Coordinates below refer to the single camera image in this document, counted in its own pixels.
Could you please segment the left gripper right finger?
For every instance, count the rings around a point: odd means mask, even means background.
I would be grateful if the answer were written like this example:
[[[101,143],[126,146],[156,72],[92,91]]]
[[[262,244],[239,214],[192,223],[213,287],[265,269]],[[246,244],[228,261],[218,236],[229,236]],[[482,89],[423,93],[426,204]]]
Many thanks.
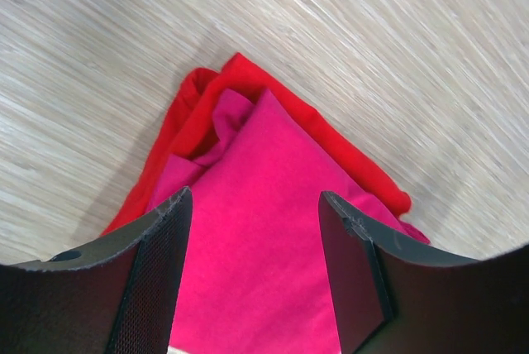
[[[525,353],[528,249],[483,261],[419,242],[325,191],[319,220],[344,353]]]

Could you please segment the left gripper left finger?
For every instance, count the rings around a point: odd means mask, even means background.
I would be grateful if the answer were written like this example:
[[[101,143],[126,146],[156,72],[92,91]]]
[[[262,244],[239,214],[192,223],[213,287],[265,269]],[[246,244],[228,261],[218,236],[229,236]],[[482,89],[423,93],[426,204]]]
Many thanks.
[[[48,261],[3,265],[2,352],[167,352],[192,209],[183,188]]]

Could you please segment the magenta t shirt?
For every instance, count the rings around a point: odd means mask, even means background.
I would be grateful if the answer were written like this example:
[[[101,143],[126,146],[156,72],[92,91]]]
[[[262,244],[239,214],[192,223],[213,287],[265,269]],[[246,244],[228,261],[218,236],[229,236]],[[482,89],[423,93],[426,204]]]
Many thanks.
[[[169,343],[188,353],[337,353],[318,199],[334,191],[416,239],[265,91],[256,103],[223,91],[218,143],[194,160],[172,155],[150,198],[184,186],[193,215]]]

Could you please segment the red t shirt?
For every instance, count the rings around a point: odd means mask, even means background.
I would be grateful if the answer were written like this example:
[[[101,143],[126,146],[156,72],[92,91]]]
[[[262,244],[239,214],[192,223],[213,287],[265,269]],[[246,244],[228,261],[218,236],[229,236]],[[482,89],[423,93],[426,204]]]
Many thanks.
[[[226,89],[234,90],[251,103],[256,103],[266,89],[270,90],[289,116],[362,189],[377,197],[396,217],[410,211],[410,196],[382,168],[345,139],[314,107],[243,54],[236,53],[220,71],[199,67],[184,78],[139,179],[105,232],[128,224],[146,210],[156,180],[170,155],[183,158],[201,155],[218,142],[220,137],[213,131],[212,113]]]

